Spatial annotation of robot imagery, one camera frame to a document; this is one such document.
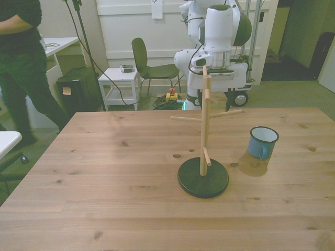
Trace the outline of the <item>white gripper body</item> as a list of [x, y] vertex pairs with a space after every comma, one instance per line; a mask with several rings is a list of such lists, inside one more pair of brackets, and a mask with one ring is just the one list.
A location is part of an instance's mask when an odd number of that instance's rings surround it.
[[[188, 89], [203, 89], [203, 70], [191, 68], [192, 72], [188, 76]], [[211, 76], [211, 91], [226, 92], [228, 88], [240, 88], [246, 85], [246, 63], [235, 63], [227, 68], [210, 69], [207, 68], [208, 75]]]

